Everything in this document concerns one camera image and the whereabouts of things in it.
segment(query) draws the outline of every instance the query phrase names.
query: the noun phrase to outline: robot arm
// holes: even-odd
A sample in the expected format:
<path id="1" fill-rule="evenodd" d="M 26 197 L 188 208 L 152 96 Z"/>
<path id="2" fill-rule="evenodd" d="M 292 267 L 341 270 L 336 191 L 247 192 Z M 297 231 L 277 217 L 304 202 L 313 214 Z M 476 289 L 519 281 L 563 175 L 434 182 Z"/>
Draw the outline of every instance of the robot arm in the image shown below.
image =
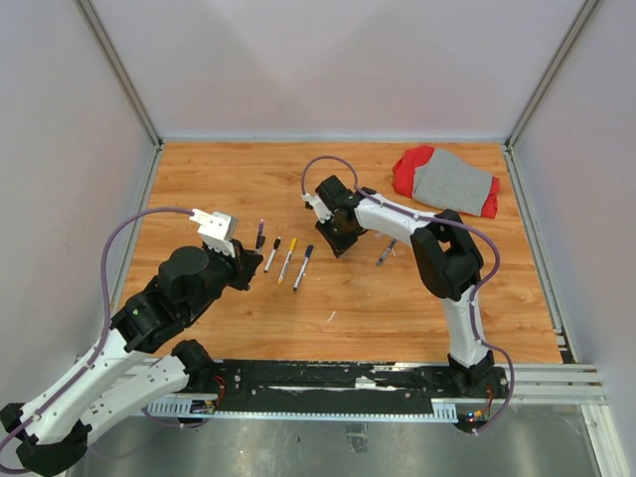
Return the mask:
<path id="1" fill-rule="evenodd" d="M 480 280 L 484 264 L 481 253 L 466 231 L 427 223 L 425 218 L 434 214 L 405 206 L 399 207 L 412 216 L 400 214 L 386 207 L 394 203 L 376 191 L 363 190 L 374 196 L 374 200 L 348 190 L 336 176 L 331 176 L 318 186 L 315 196 L 304 194 L 303 201 L 316 213 L 316 229 L 336 257 L 369 230 L 412 247 L 422 282 L 441 300 L 450 335 L 448 361 L 457 372 L 458 385 L 468 392 L 494 366 L 492 352 L 474 336 L 469 316 L 469 296 Z M 454 211 L 444 211 L 437 217 L 461 223 Z M 448 243 L 449 247 L 443 249 L 441 242 Z M 483 336 L 478 294 L 473 301 L 477 330 Z"/>
<path id="2" fill-rule="evenodd" d="M 177 336 L 221 297 L 230 286 L 249 290 L 262 256 L 233 239 L 237 221 L 225 214 L 195 210 L 201 247 L 183 246 L 159 265 L 146 288 L 130 297 L 111 319 L 105 346 L 89 366 L 96 343 L 55 384 L 30 402 L 0 410 L 8 432 L 33 416 L 17 437 L 17 454 L 25 468 L 54 476 L 78 462 L 91 443 L 107 430 L 168 393 L 195 391 L 211 379 L 212 359 L 196 341 L 182 342 L 146 373 L 112 388 L 115 381 L 164 343 Z M 68 385 L 78 370 L 86 371 L 42 415 L 36 410 Z"/>

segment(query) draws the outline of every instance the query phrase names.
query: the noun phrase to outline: marker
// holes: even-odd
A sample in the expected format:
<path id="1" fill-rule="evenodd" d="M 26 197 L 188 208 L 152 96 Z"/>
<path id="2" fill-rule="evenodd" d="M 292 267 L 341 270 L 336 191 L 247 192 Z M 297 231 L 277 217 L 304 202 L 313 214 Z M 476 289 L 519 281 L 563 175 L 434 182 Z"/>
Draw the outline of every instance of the marker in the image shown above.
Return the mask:
<path id="1" fill-rule="evenodd" d="M 276 251 L 278 250 L 278 246 L 280 245 L 280 237 L 277 237 L 274 241 L 274 248 L 271 250 L 269 254 L 269 258 L 267 259 L 267 263 L 265 264 L 265 269 L 263 270 L 265 273 L 269 271 L 271 267 L 271 263 L 274 261 L 274 256 L 276 255 Z"/>
<path id="2" fill-rule="evenodd" d="M 254 251 L 256 253 L 260 253 L 262 249 L 262 245 L 265 243 L 265 236 L 262 234 L 263 229 L 265 228 L 265 219 L 261 219 L 258 223 L 258 234 L 256 235 L 256 247 Z"/>
<path id="3" fill-rule="evenodd" d="M 391 243 L 389 243 L 389 246 L 387 247 L 385 252 L 382 254 L 382 256 L 376 262 L 377 266 L 382 265 L 383 261 L 385 261 L 387 259 L 387 257 L 389 256 L 389 253 L 391 253 L 391 250 L 393 250 L 394 246 L 396 246 L 396 243 L 398 243 L 398 241 L 395 238 L 393 240 L 391 240 Z"/>
<path id="4" fill-rule="evenodd" d="M 311 256 L 311 250 L 313 249 L 314 245 L 307 245 L 307 249 L 305 250 L 305 259 L 302 262 L 302 266 L 300 267 L 300 271 L 298 272 L 298 276 L 296 277 L 296 282 L 294 283 L 294 291 L 298 290 L 298 286 L 300 286 L 300 280 L 302 280 L 302 275 L 305 274 L 307 263 L 309 263 L 309 256 Z"/>
<path id="5" fill-rule="evenodd" d="M 280 275 L 278 276 L 278 284 L 282 283 L 282 280 L 285 278 L 285 272 L 287 271 L 287 267 L 289 266 L 289 262 L 291 261 L 291 254 L 294 252 L 296 248 L 296 237 L 291 240 L 291 244 L 289 245 L 289 252 L 287 253 L 287 257 L 285 258 L 285 262 L 282 265 L 282 270 L 280 270 Z"/>

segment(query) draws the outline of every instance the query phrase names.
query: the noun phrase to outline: wooden floor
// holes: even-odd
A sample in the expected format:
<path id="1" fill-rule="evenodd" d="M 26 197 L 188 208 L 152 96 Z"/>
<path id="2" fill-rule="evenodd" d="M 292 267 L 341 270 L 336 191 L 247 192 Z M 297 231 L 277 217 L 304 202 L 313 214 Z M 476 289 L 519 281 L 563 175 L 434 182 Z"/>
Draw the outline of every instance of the wooden floor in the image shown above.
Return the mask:
<path id="1" fill-rule="evenodd" d="M 251 290 L 227 289 L 206 314 L 158 353 L 181 340 L 197 339 L 217 358 L 382 360 L 442 362 L 448 336 L 441 305 L 422 285 L 412 251 L 399 243 L 383 266 L 376 260 L 387 237 L 367 233 L 336 259 L 314 229 L 316 217 L 300 198 L 300 173 L 321 154 L 351 161 L 360 185 L 411 207 L 429 210 L 398 196 L 391 187 L 392 167 L 414 144 L 214 143 L 168 144 L 149 207 L 180 206 L 220 211 L 238 218 L 235 238 L 253 248 L 257 224 L 265 219 L 268 255 L 273 240 L 282 245 L 271 273 L 259 270 Z M 439 144 L 501 179 L 497 219 L 465 217 L 492 237 L 502 267 L 481 292 L 486 337 L 521 363 L 557 363 L 560 356 L 537 278 L 504 159 L 497 144 Z M 337 174 L 351 186 L 344 166 L 316 164 L 308 189 Z M 128 273 L 123 299 L 142 289 L 172 250 L 199 244 L 197 227 L 185 216 L 162 214 L 144 221 Z M 298 237 L 287 277 L 276 284 L 292 237 Z M 315 245 L 298 292 L 291 290 L 307 244 Z M 492 266 L 487 245 L 478 241 Z"/>

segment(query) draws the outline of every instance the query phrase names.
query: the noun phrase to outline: purple cable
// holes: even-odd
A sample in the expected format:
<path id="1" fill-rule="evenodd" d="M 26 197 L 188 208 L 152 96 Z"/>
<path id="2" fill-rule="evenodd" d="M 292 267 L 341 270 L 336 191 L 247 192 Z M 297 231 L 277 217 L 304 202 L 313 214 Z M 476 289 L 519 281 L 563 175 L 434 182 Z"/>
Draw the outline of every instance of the purple cable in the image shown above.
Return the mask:
<path id="1" fill-rule="evenodd" d="M 103 247 L 103 252 L 101 253 L 101 263 L 99 266 L 99 276 L 101 278 L 101 296 L 103 298 L 103 327 L 101 328 L 101 334 L 99 336 L 99 341 L 97 342 L 97 346 L 94 351 L 86 360 L 86 366 L 82 367 L 75 373 L 63 386 L 61 386 L 49 399 L 42 404 L 39 408 L 37 408 L 33 415 L 42 415 L 53 403 L 58 400 L 58 398 L 63 395 L 72 385 L 74 385 L 79 378 L 83 376 L 83 374 L 90 368 L 90 366 L 97 360 L 99 353 L 103 350 L 106 340 L 108 339 L 108 332 L 110 328 L 110 297 L 108 296 L 108 283 L 106 281 L 106 262 L 108 259 L 108 252 L 110 251 L 110 246 L 112 245 L 115 237 L 119 234 L 122 229 L 124 229 L 128 224 L 135 222 L 137 219 L 140 219 L 144 216 L 148 216 L 150 214 L 157 214 L 160 212 L 176 212 L 179 214 L 186 214 L 188 216 L 194 216 L 192 211 L 187 209 L 182 209 L 179 207 L 158 207 L 156 209 L 147 209 L 138 214 L 135 214 L 132 217 L 129 217 L 124 222 L 119 224 L 112 234 L 106 240 L 106 244 Z M 33 422 L 33 415 L 29 416 L 27 420 L 18 425 L 15 429 L 13 429 L 9 434 L 2 439 L 0 442 L 0 452 L 4 450 L 7 444 L 13 439 L 16 435 L 22 432 L 29 424 Z M 9 475 L 19 475 L 26 474 L 30 472 L 27 469 L 11 469 L 9 467 L 5 467 L 0 463 L 0 472 Z"/>
<path id="2" fill-rule="evenodd" d="M 483 432 L 484 430 L 488 429 L 499 418 L 499 416 L 504 412 L 504 410 L 506 410 L 506 408 L 510 405 L 510 400 L 512 399 L 513 392 L 515 390 L 515 368 L 513 365 L 512 358 L 510 357 L 510 355 L 508 354 L 506 350 L 498 346 L 491 345 L 490 343 L 488 343 L 485 339 L 481 337 L 481 335 L 479 334 L 479 330 L 477 330 L 477 317 L 475 315 L 474 299 L 475 299 L 475 296 L 477 296 L 477 292 L 495 275 L 495 273 L 497 273 L 497 271 L 499 271 L 499 268 L 501 266 L 501 254 L 499 253 L 497 246 L 495 245 L 493 240 L 489 238 L 486 234 L 466 224 L 454 222 L 454 221 L 448 221 L 447 219 L 441 219 L 438 217 L 414 217 L 410 211 L 407 211 L 400 206 L 383 202 L 377 197 L 371 194 L 368 194 L 367 192 L 363 191 L 360 187 L 358 187 L 358 173 L 356 172 L 354 167 L 345 159 L 342 159 L 341 157 L 331 156 L 331 155 L 318 156 L 307 163 L 300 177 L 300 190 L 303 196 L 306 194 L 305 178 L 307 176 L 307 171 L 315 162 L 321 161 L 323 159 L 332 159 L 334 161 L 338 161 L 341 164 L 344 164 L 345 166 L 347 166 L 354 176 L 354 189 L 366 199 L 369 199 L 370 201 L 373 201 L 376 204 L 379 204 L 381 207 L 386 207 L 388 209 L 391 209 L 392 211 L 398 212 L 412 219 L 416 219 L 417 221 L 436 222 L 438 224 L 442 224 L 445 226 L 457 227 L 458 229 L 463 229 L 464 231 L 474 234 L 480 239 L 482 239 L 493 250 L 493 254 L 495 255 L 495 264 L 493 265 L 492 270 L 490 270 L 490 272 L 486 276 L 484 276 L 479 283 L 475 285 L 475 287 L 473 288 L 473 291 L 470 293 L 470 296 L 469 296 L 468 309 L 470 314 L 470 328 L 472 330 L 473 336 L 475 337 L 475 340 L 480 342 L 489 350 L 501 353 L 506 359 L 506 361 L 508 362 L 508 367 L 510 369 L 510 389 L 508 391 L 508 395 L 506 396 L 506 399 L 504 400 L 501 407 L 497 410 L 497 412 L 495 412 L 495 414 L 479 428 L 479 431 L 475 431 L 476 434 Z"/>

